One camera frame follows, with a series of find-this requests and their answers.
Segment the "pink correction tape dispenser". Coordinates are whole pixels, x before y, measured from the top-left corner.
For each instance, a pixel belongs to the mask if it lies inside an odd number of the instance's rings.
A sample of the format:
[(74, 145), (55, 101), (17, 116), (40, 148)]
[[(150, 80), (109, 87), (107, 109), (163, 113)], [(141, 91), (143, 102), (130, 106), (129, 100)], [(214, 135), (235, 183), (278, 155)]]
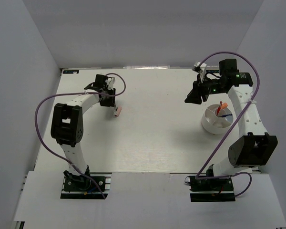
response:
[(121, 107), (115, 107), (113, 110), (113, 116), (118, 117), (120, 115), (121, 111), (122, 111)]

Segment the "red ballpoint pen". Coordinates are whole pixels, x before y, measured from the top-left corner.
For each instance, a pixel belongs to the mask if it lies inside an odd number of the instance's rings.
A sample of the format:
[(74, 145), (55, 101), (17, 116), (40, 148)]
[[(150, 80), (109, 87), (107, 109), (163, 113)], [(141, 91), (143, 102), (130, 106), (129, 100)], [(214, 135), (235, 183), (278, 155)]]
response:
[(219, 112), (220, 112), (220, 110), (221, 110), (221, 108), (222, 108), (222, 105), (223, 105), (223, 102), (220, 101), (219, 106), (218, 106), (218, 109), (217, 109), (217, 111), (216, 111), (216, 116), (218, 116), (218, 114), (219, 114)]

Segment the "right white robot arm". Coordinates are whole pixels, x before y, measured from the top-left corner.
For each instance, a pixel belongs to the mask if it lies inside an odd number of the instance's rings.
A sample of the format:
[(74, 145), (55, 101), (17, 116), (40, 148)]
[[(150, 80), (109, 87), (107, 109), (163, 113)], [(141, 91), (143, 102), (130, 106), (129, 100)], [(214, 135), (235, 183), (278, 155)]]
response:
[(236, 59), (225, 59), (219, 62), (219, 78), (206, 77), (207, 65), (196, 62), (193, 70), (198, 73), (193, 89), (187, 95), (185, 103), (201, 104), (213, 94), (227, 94), (232, 102), (236, 115), (224, 138), (237, 125), (239, 139), (228, 150), (227, 157), (211, 166), (212, 174), (206, 177), (206, 186), (217, 190), (223, 179), (231, 177), (248, 168), (264, 166), (274, 152), (278, 139), (270, 135), (259, 116), (254, 98), (257, 86), (253, 86), (250, 73), (240, 72)]

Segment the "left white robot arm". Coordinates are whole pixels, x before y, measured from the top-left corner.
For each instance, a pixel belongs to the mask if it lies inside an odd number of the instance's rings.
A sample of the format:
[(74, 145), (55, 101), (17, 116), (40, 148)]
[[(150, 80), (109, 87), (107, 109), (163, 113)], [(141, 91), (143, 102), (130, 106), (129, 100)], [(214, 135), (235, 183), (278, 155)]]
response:
[(71, 161), (66, 173), (77, 176), (75, 185), (80, 190), (91, 186), (89, 167), (84, 160), (81, 140), (83, 137), (83, 115), (93, 105), (116, 108), (114, 77), (96, 75), (95, 82), (84, 88), (85, 92), (66, 104), (54, 106), (51, 124), (51, 137), (61, 146), (67, 160)]

